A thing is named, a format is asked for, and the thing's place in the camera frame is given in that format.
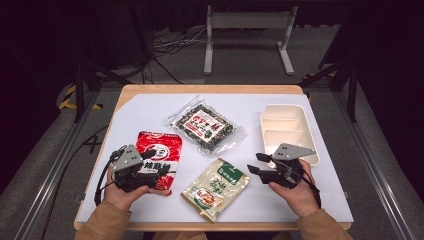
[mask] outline person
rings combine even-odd
[[[300,160],[303,169],[310,176],[310,165]],[[110,183],[108,171],[107,184]],[[299,216],[296,224],[304,240],[352,240],[353,238],[324,209],[320,209],[312,189],[304,181],[295,188],[284,188],[276,183],[269,187],[285,199],[293,212]],[[147,193],[148,187],[140,187],[130,193],[118,189],[115,184],[105,188],[104,200],[91,214],[89,220],[76,233],[75,239],[122,239],[129,222],[132,203]],[[157,232],[153,240],[208,240],[205,232]],[[273,240],[290,239],[287,232],[278,233]]]

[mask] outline green label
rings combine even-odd
[[[233,185],[236,185],[238,180],[240,180],[243,176],[243,173],[240,170],[227,162],[222,164],[222,166],[218,169],[218,173]]]

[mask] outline dark background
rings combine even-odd
[[[416,1],[372,6],[356,15],[357,24],[345,25],[323,63],[349,57],[357,50],[351,46],[361,43],[357,55],[361,87],[399,165],[424,199],[424,188],[419,186],[424,182],[423,9]],[[349,10],[345,5],[303,6],[295,25],[340,24]],[[136,11],[138,24],[125,5],[70,6],[22,0],[3,4],[1,192],[60,113],[56,98],[73,80],[79,61],[88,59],[107,69],[143,67],[150,59],[153,29],[184,32],[205,24],[206,6],[137,6]]]

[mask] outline clear plastic package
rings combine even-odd
[[[199,151],[215,156],[235,147],[237,142],[247,136],[243,127],[207,105],[199,95],[166,123],[182,133]]]

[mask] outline metal rail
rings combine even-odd
[[[405,218],[403,217],[402,211],[389,186],[389,183],[387,182],[380,167],[375,163],[375,160],[365,142],[361,130],[356,123],[353,123],[350,120],[350,116],[346,111],[347,103],[343,98],[343,94],[341,92],[333,92],[333,96],[338,107],[340,108],[340,112],[343,114],[343,118],[348,123],[350,131],[359,146],[362,154],[361,159],[368,172],[368,175],[371,177],[371,181],[374,184],[377,194],[380,197],[383,207],[389,216],[398,238],[405,240],[416,240],[417,238],[415,237],[415,234],[412,232]]]
[[[87,119],[91,107],[95,104],[98,94],[99,92],[89,93],[84,106],[84,109],[86,109],[86,111],[84,111],[79,121],[72,126],[65,140],[65,143],[63,144],[55,162],[53,163],[52,168],[50,169],[50,172],[48,173],[46,179],[41,185],[40,190],[38,191],[38,194],[35,197],[31,208],[29,209],[24,221],[22,222],[18,232],[16,233],[14,238],[15,240],[29,239],[48,200],[50,199],[52,192],[54,191],[59,181],[62,171],[64,170],[69,160],[69,151],[73,143],[75,142],[75,139],[78,136],[78,133],[81,130],[84,121]]]

